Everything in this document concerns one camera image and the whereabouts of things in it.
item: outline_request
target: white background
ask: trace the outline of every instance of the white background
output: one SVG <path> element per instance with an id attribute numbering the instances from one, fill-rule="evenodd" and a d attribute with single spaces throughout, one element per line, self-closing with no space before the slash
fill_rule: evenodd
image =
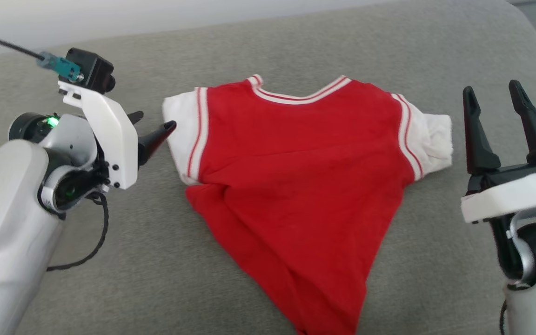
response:
<path id="1" fill-rule="evenodd" d="M 40 49 L 387 0 L 0 0 L 0 38 Z M 0 47 L 0 53 L 7 52 Z"/>

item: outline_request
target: gray cushion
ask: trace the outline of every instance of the gray cushion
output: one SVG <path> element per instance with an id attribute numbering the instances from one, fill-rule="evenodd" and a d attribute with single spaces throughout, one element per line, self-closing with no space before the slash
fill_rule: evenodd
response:
<path id="1" fill-rule="evenodd" d="M 527 152 L 508 81 L 536 104 L 536 32 L 505 0 L 390 2 L 302 17 L 74 44 L 115 65 L 108 94 L 143 110 L 138 131 L 161 122 L 164 97 L 261 74 L 266 89 L 307 95 L 345 74 L 402 93 L 454 124 L 455 164 L 408 188 L 370 278 L 359 333 L 497 334 L 502 274 L 485 225 L 462 221 L 462 89 L 472 85 L 504 164 Z M 51 51 L 65 54 L 68 47 Z M 56 77 L 24 55 L 0 56 L 0 144 L 23 112 L 76 113 Z M 168 147 L 138 184 L 109 195 L 110 230 L 85 265 L 45 275 L 21 335 L 294 334 L 287 319 L 214 241 L 183 195 Z M 102 210 L 83 203 L 52 263 L 91 252 Z"/>

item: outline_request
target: shirt sleeve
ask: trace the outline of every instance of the shirt sleeve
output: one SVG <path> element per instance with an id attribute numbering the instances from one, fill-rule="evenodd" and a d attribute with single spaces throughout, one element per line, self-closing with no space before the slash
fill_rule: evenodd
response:
<path id="1" fill-rule="evenodd" d="M 162 104 L 166 121 L 176 121 L 177 128 L 168 137 L 168 146 L 179 178 L 186 185 L 202 184 L 200 161 L 208 141 L 207 88 L 168 97 Z"/>
<path id="2" fill-rule="evenodd" d="M 425 114 L 400 94 L 402 120 L 398 142 L 413 171 L 415 181 L 452 165 L 452 122 L 448 115 Z"/>

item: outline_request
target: t-shirt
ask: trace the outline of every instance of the t-shirt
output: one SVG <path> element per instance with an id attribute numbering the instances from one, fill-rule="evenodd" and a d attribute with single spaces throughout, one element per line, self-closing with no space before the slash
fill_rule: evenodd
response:
<path id="1" fill-rule="evenodd" d="M 262 78 L 166 98 L 187 199 L 299 334 L 351 335 L 404 188 L 451 165 L 451 121 L 344 76 L 307 97 Z"/>

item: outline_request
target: teal connector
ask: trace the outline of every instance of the teal connector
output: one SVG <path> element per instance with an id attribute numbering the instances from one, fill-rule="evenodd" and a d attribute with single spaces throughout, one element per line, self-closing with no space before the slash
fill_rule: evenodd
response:
<path id="1" fill-rule="evenodd" d="M 36 65 L 48 70 L 53 70 L 70 82 L 81 82 L 84 79 L 84 74 L 81 74 L 80 66 L 77 64 L 74 64 L 63 57 L 57 57 L 52 53 L 47 53 L 47 51 L 43 51 L 40 55 L 45 57 L 45 59 L 36 60 Z"/>

